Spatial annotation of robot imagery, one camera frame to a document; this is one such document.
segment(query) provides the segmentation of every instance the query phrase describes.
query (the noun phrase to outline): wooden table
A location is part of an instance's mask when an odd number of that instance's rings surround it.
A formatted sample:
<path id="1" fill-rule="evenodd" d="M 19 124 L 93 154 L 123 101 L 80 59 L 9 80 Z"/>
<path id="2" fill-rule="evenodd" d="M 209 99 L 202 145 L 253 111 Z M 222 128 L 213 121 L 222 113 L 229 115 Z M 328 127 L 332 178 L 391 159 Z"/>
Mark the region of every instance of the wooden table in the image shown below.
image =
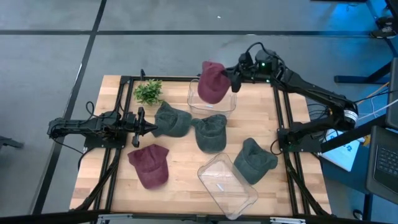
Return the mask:
<path id="1" fill-rule="evenodd" d="M 99 115 L 105 111 L 113 110 L 119 80 L 120 76 L 104 76 L 95 114 Z M 140 82 L 134 82 L 134 89 L 139 84 Z M 174 108 L 189 112 L 190 108 L 187 105 L 189 82 L 163 81 L 162 84 L 162 99 Z M 122 102 L 125 101 L 126 92 L 127 90 L 124 90 Z M 280 92 L 280 97 L 284 122 L 287 124 L 282 92 Z M 308 122 L 310 119 L 305 98 L 298 94 L 290 94 L 289 98 L 294 121 Z M 141 105 L 132 97 L 130 111 L 137 113 L 139 106 Z M 158 108 L 159 106 L 144 107 L 146 111 L 145 119 L 148 122 L 154 123 L 154 115 Z M 203 115 L 193 114 L 193 117 L 203 118 Z M 243 83 L 238 93 L 236 109 L 228 118 L 227 146 L 223 152 L 227 153 L 230 159 L 234 161 L 242 148 L 243 141 L 247 138 L 254 138 L 263 149 L 269 151 L 271 143 L 276 139 L 277 128 L 274 94 L 270 85 Z M 121 154 L 112 201 L 112 212 L 223 214 L 197 177 L 199 167 L 215 155 L 205 154 L 199 150 L 193 127 L 182 138 L 170 138 L 168 136 L 155 138 L 151 133 L 140 137 L 141 147 L 158 144 L 170 150 L 167 156 L 169 180 L 157 190 L 145 189 L 137 177 L 134 166 L 130 165 L 127 154 L 137 149 L 130 143 L 131 139 L 132 134 L 129 135 L 127 146 Z M 278 151 L 278 145 L 276 144 L 274 147 L 274 150 Z M 319 161 L 309 153 L 301 153 L 300 156 L 306 186 L 323 209 L 330 212 Z M 90 151 L 83 158 L 70 208 L 79 206 L 98 183 L 103 157 L 104 149 L 98 148 Z M 258 191 L 259 198 L 253 206 L 244 211 L 244 215 L 292 215 L 282 155 L 279 155 L 278 166 L 270 170 L 253 187 Z M 299 212 L 303 212 L 300 191 L 297 186 L 295 186 L 295 192 Z M 100 208 L 104 208 L 107 193 L 108 186 L 106 185 Z"/>

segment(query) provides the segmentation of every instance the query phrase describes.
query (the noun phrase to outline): table leg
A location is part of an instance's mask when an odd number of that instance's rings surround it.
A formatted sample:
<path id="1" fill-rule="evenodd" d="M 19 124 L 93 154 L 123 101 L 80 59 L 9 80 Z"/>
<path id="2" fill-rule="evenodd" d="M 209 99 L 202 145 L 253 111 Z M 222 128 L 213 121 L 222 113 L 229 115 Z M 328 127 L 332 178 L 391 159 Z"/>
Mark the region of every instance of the table leg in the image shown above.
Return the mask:
<path id="1" fill-rule="evenodd" d="M 12 140 L 11 138 L 5 138 L 3 136 L 0 136 L 0 145 L 11 146 L 15 148 L 22 148 L 24 146 L 23 143 Z"/>
<path id="2" fill-rule="evenodd" d="M 373 194 L 366 194 L 363 205 L 363 220 L 370 221 L 372 219 L 372 205 L 373 205 Z"/>
<path id="3" fill-rule="evenodd" d="M 375 71 L 368 77 L 357 77 L 357 76 L 335 76 L 335 83 L 355 83 L 355 84 L 386 84 L 389 81 L 388 77 L 384 77 L 391 70 L 391 62 L 385 64 L 379 70 Z"/>

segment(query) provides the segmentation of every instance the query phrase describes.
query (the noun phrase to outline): gray floor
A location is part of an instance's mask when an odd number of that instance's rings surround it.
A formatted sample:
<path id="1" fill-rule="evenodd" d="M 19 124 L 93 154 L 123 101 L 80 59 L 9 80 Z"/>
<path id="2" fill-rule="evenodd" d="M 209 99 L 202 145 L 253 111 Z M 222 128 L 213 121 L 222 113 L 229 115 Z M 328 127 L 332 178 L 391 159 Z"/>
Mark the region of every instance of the gray floor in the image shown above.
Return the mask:
<path id="1" fill-rule="evenodd" d="M 100 0 L 0 1 L 0 29 L 91 30 Z M 383 15 L 384 1 L 372 0 Z M 375 29 L 365 4 L 336 4 L 308 0 L 263 1 L 143 1 L 108 0 L 100 30 L 315 30 Z M 0 216 L 22 215 L 30 206 L 44 171 L 52 142 L 48 122 L 61 116 L 75 81 L 88 36 L 0 35 L 0 135 L 25 142 L 25 148 L 0 151 Z M 103 75 L 192 75 L 201 62 L 234 65 L 239 54 L 261 41 L 275 50 L 287 66 L 321 87 L 353 100 L 378 86 L 337 85 L 334 75 L 366 76 L 390 61 L 383 40 L 365 37 L 244 36 L 244 35 L 104 35 L 97 36 L 72 118 L 87 117 L 85 103 L 96 101 Z M 375 107 L 385 104 L 379 97 Z M 360 106 L 370 113 L 371 104 Z M 83 138 L 65 143 L 81 149 Z M 44 212 L 66 211 L 77 175 L 79 155 L 63 149 Z M 363 194 L 326 180 L 333 213 L 352 218 L 362 209 Z M 398 210 L 375 198 L 373 220 L 398 222 Z"/>

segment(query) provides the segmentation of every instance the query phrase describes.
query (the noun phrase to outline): plastic bin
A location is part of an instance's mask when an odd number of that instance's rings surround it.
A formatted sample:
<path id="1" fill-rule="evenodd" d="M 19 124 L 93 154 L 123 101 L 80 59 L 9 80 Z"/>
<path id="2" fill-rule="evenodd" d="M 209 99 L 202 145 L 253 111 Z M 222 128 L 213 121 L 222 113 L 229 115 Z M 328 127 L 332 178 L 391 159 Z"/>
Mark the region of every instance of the plastic bin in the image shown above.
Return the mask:
<path id="1" fill-rule="evenodd" d="M 250 186 L 225 153 L 220 153 L 198 170 L 198 177 L 214 201 L 230 220 L 237 219 L 245 208 L 258 199 Z"/>
<path id="2" fill-rule="evenodd" d="M 189 86 L 187 103 L 191 113 L 214 115 L 223 114 L 228 117 L 236 108 L 236 94 L 229 88 L 224 98 L 217 104 L 204 102 L 198 94 L 199 80 L 192 80 Z"/>

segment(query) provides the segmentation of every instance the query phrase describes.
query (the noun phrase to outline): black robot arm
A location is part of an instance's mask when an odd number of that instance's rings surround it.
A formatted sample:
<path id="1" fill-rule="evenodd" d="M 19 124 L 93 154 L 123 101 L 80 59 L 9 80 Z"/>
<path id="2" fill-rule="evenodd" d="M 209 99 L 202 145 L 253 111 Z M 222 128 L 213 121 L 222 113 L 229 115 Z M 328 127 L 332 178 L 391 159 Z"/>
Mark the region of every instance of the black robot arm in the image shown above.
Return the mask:
<path id="1" fill-rule="evenodd" d="M 123 148 L 126 134 L 135 133 L 132 140 L 134 147 L 139 147 L 138 137 L 155 130 L 156 125 L 144 119 L 143 107 L 138 109 L 138 118 L 132 112 L 121 119 L 116 111 L 108 111 L 87 120 L 65 120 L 57 118 L 49 123 L 47 131 L 52 139 L 64 137 L 68 134 L 81 134 L 86 137 L 86 147 L 118 147 Z"/>
<path id="2" fill-rule="evenodd" d="M 256 54 L 255 61 L 249 50 L 259 44 L 262 50 Z M 290 152 L 322 152 L 319 142 L 313 141 L 310 134 L 327 129 L 348 131 L 354 129 L 358 118 L 355 103 L 314 84 L 304 81 L 299 74 L 288 69 L 284 61 L 273 51 L 267 50 L 261 43 L 255 43 L 241 54 L 236 66 L 227 68 L 224 75 L 231 80 L 233 92 L 238 92 L 242 82 L 267 82 L 279 90 L 298 93 L 326 105 L 331 115 L 327 118 L 305 124 L 293 123 L 289 129 L 278 130 L 279 145 Z"/>

